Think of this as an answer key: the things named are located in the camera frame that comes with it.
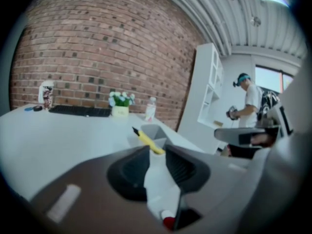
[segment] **white desk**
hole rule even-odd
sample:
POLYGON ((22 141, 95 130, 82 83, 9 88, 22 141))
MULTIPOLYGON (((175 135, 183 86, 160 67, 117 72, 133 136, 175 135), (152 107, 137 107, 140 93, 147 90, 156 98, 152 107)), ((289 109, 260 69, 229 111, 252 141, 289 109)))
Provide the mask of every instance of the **white desk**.
MULTIPOLYGON (((132 127, 149 124, 143 115, 127 118, 81 117, 25 105, 0 117, 0 168, 8 184, 30 200, 40 189, 75 165, 141 146, 132 127)), ((203 152, 157 119, 174 145, 203 152)))

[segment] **window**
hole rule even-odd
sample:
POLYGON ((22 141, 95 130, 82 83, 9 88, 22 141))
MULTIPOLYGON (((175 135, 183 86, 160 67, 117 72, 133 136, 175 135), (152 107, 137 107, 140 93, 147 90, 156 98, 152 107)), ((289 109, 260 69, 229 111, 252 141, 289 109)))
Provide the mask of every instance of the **window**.
POLYGON ((256 66, 255 68, 255 83, 266 90, 280 94, 292 81, 293 77, 281 70, 261 66, 256 66))

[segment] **brick wall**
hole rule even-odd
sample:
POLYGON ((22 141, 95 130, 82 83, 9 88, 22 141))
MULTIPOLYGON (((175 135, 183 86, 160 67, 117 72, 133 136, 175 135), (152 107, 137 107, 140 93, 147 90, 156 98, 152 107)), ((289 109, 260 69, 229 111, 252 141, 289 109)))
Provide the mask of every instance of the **brick wall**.
POLYGON ((136 95, 133 112, 157 98, 173 129, 183 112, 194 51, 203 39, 169 0, 34 0, 16 50, 10 103, 36 103, 42 81, 55 104, 107 107, 110 89, 136 95))

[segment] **potted plant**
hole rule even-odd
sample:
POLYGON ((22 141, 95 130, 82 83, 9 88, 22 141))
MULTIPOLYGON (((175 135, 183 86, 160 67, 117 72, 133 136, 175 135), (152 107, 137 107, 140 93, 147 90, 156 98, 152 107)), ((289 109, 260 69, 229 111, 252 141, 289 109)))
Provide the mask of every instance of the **potted plant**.
POLYGON ((110 92, 108 101, 112 106, 112 116, 127 117, 129 106, 135 103, 135 95, 128 96, 126 92, 110 92))

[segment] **white t-shirt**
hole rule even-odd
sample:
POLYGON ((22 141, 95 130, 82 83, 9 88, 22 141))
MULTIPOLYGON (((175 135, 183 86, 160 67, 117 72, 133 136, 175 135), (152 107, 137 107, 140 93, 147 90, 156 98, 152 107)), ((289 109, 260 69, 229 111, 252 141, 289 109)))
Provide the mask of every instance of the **white t-shirt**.
MULTIPOLYGON (((246 97, 245 106, 251 105, 257 108, 257 112, 260 110, 262 101, 262 90, 254 84, 249 85, 246 97)), ((241 116, 239 120, 239 127, 254 127, 257 123, 257 112, 253 112, 251 115, 241 116)))

